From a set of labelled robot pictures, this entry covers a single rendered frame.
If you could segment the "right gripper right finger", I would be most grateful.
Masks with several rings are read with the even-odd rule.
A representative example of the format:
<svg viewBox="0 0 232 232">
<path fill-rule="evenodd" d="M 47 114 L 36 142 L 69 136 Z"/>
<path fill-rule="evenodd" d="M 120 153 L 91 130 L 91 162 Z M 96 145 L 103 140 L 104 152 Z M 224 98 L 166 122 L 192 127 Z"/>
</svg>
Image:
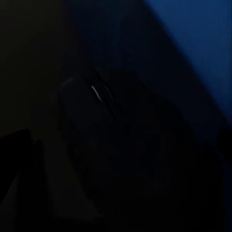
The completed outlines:
<svg viewBox="0 0 232 232">
<path fill-rule="evenodd" d="M 217 137 L 217 147 L 232 167 L 232 130 L 220 129 Z"/>
</svg>

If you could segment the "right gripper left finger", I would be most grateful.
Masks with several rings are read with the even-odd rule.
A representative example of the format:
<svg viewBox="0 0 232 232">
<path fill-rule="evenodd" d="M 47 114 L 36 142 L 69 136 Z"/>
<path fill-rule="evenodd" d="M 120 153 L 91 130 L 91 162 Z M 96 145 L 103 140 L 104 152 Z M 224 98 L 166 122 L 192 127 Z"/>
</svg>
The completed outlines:
<svg viewBox="0 0 232 232">
<path fill-rule="evenodd" d="M 32 148 L 29 129 L 0 138 L 0 203 Z"/>
</svg>

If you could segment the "mouse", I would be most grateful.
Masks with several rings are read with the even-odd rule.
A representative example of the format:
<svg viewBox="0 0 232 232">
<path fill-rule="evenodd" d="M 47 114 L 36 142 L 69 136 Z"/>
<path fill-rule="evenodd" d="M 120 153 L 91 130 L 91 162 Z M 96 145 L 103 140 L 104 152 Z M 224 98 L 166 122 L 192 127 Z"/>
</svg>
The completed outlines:
<svg viewBox="0 0 232 232">
<path fill-rule="evenodd" d="M 208 181 L 183 115 L 127 67 L 59 86 L 51 106 L 87 199 L 115 232 L 192 232 Z"/>
</svg>

